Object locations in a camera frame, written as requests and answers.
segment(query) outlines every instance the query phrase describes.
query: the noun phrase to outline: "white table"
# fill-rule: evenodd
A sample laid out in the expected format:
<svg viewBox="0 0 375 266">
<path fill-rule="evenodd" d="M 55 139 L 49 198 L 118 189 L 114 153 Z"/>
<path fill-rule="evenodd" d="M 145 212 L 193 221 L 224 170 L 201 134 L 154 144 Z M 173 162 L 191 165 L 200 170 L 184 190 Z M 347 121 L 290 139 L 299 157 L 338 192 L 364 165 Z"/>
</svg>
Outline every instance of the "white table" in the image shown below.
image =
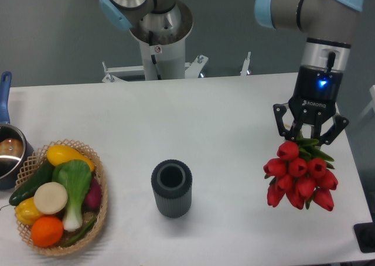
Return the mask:
<svg viewBox="0 0 375 266">
<path fill-rule="evenodd" d="M 84 251 L 47 258 L 0 212 L 1 265 L 307 265 L 369 260 L 353 225 L 371 217 L 345 133 L 323 149 L 336 162 L 335 208 L 267 206 L 263 165 L 283 139 L 272 105 L 296 74 L 12 88 L 11 124 L 41 147 L 75 139 L 100 156 L 109 185 L 105 228 Z M 193 174 L 190 211 L 156 208 L 151 173 L 178 159 Z M 0 192 L 0 206 L 11 191 Z"/>
</svg>

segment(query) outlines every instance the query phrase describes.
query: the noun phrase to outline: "robotiq logo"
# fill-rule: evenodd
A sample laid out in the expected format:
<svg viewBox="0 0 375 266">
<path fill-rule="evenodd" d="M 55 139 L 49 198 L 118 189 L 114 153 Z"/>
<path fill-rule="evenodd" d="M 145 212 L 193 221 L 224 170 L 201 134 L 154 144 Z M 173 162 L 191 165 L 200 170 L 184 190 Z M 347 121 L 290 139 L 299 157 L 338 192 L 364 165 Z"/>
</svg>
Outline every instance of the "robotiq logo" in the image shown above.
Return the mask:
<svg viewBox="0 0 375 266">
<path fill-rule="evenodd" d="M 307 100 L 304 100 L 304 102 L 302 103 L 302 106 L 316 106 L 316 107 L 321 107 L 321 108 L 326 108 L 326 104 L 322 104 L 322 103 L 316 103 L 316 102 L 311 102 L 311 101 L 307 101 Z"/>
</svg>

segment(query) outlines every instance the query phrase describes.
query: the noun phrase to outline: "orange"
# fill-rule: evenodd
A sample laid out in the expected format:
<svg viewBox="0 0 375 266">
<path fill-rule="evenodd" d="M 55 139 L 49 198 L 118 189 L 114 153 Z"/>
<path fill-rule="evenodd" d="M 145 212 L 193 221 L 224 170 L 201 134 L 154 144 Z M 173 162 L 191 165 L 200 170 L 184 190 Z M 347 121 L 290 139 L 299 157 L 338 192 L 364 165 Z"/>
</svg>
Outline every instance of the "orange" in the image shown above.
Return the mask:
<svg viewBox="0 0 375 266">
<path fill-rule="evenodd" d="M 64 226 L 56 216 L 42 216 L 31 228 L 31 239 L 38 247 L 56 244 L 64 233 Z"/>
</svg>

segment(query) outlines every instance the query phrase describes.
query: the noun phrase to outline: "gray wall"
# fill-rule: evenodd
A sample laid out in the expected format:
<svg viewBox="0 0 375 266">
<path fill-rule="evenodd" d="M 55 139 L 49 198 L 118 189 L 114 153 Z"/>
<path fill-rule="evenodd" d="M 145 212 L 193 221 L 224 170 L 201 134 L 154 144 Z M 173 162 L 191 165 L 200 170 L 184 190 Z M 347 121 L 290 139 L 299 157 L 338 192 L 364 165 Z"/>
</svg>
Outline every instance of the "gray wall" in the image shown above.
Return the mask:
<svg viewBox="0 0 375 266">
<path fill-rule="evenodd" d="M 208 56 L 208 76 L 237 75 L 248 51 L 254 74 L 298 71 L 306 36 L 260 27 L 255 0 L 181 1 L 195 20 L 186 60 Z M 374 15 L 374 1 L 365 0 L 338 98 L 354 121 L 347 134 L 367 194 L 375 191 L 375 118 L 355 121 L 375 84 Z M 0 0 L 0 31 L 0 71 L 13 73 L 13 86 L 99 83 L 103 60 L 108 67 L 141 65 L 136 41 L 107 22 L 98 0 Z"/>
</svg>

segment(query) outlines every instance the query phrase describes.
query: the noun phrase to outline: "stainless steel pot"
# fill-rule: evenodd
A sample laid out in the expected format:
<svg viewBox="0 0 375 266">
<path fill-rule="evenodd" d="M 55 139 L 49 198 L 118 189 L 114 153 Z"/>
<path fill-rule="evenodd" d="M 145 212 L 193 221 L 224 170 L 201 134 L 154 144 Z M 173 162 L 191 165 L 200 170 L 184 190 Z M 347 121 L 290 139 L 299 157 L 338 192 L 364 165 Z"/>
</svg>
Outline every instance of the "stainless steel pot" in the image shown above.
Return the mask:
<svg viewBox="0 0 375 266">
<path fill-rule="evenodd" d="M 0 81 L 0 190 L 16 185 L 17 175 L 33 148 L 24 134 L 10 124 L 8 98 L 12 74 L 4 72 Z"/>
</svg>

